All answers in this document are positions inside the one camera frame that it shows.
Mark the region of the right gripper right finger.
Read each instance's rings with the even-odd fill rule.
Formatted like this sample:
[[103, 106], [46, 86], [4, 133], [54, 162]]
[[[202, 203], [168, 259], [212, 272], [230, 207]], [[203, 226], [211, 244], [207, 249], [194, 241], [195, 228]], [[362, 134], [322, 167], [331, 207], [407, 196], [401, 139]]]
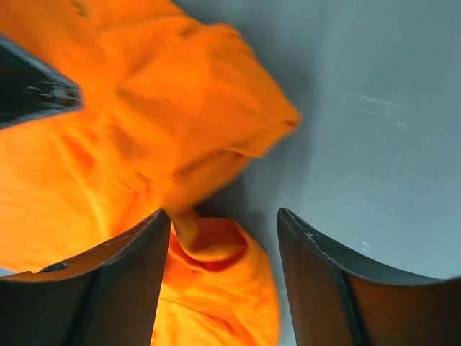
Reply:
[[298, 345], [458, 345], [460, 279], [375, 261], [287, 208], [277, 235]]

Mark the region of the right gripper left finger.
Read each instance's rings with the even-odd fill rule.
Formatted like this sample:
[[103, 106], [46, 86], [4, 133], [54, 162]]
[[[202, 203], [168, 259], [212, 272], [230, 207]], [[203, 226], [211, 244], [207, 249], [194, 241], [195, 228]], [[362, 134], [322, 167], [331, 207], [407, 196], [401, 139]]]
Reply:
[[169, 236], [157, 210], [75, 257], [1, 277], [1, 344], [149, 345]]

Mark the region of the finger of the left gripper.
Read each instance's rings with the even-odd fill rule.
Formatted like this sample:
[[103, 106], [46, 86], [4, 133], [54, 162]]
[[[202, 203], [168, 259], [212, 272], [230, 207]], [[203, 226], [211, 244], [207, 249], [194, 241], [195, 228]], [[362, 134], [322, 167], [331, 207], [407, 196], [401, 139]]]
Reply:
[[1, 36], [1, 127], [80, 110], [79, 86]]

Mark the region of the orange t shirt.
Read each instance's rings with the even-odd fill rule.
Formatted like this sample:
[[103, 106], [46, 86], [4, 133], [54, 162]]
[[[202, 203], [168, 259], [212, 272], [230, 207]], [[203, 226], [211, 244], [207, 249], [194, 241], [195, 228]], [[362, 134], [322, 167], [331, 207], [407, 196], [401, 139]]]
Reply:
[[241, 35], [172, 1], [3, 1], [1, 33], [83, 96], [1, 132], [1, 266], [40, 270], [164, 209], [151, 344], [276, 345], [266, 252], [194, 211], [300, 122]]

